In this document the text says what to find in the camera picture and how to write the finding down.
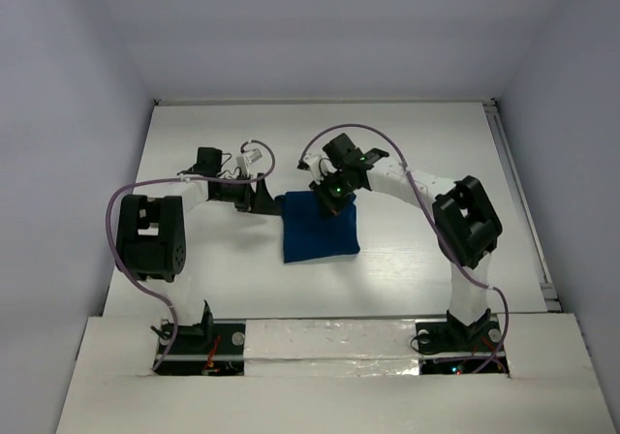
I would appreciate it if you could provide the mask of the blue mickey mouse t-shirt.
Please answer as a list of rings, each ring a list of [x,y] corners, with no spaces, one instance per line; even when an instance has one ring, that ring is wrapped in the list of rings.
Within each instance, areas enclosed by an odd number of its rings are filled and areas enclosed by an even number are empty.
[[[356,197],[332,217],[320,212],[319,203],[310,191],[287,192],[276,198],[283,222],[283,261],[285,264],[356,255]]]

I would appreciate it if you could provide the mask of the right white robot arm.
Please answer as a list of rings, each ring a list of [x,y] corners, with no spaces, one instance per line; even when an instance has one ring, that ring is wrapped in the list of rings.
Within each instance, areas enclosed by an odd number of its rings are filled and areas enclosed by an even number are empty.
[[[421,210],[450,262],[446,336],[453,347],[467,349],[490,321],[487,274],[502,223],[477,178],[450,180],[413,170],[397,144],[386,142],[390,152],[379,148],[364,152],[341,134],[323,147],[322,154],[312,155],[305,148],[298,167],[311,173],[309,188],[326,216],[339,215],[360,189]]]

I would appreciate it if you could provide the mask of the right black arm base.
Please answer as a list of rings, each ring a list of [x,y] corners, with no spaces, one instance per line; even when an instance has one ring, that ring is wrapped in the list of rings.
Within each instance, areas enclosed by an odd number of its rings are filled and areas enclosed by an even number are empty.
[[[501,337],[495,319],[471,338],[460,335],[447,321],[431,320],[416,323],[410,347],[420,356],[421,375],[509,375],[506,353],[497,349]]]

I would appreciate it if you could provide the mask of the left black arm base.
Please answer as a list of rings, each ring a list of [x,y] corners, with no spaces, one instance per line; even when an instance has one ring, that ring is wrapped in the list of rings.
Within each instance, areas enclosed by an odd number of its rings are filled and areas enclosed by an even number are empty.
[[[215,320],[181,326],[170,352],[155,368],[161,376],[242,376],[246,322]]]

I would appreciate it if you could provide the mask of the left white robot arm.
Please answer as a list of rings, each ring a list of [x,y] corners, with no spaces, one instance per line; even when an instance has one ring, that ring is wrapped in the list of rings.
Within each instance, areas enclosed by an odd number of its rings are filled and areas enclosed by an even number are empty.
[[[107,209],[107,214],[111,214],[114,204],[120,202],[112,250],[116,266],[139,290],[160,299],[170,309],[171,321],[154,332],[166,343],[180,337],[195,352],[202,352],[213,343],[210,310],[205,309],[201,319],[193,318],[180,325],[171,300],[143,285],[148,279],[171,283],[184,268],[185,215],[205,202],[227,202],[242,213],[281,214],[265,182],[275,169],[273,151],[257,140],[243,143],[229,176],[225,176],[224,155],[219,148],[200,147],[196,162],[189,169],[172,178],[121,189],[112,196]]]

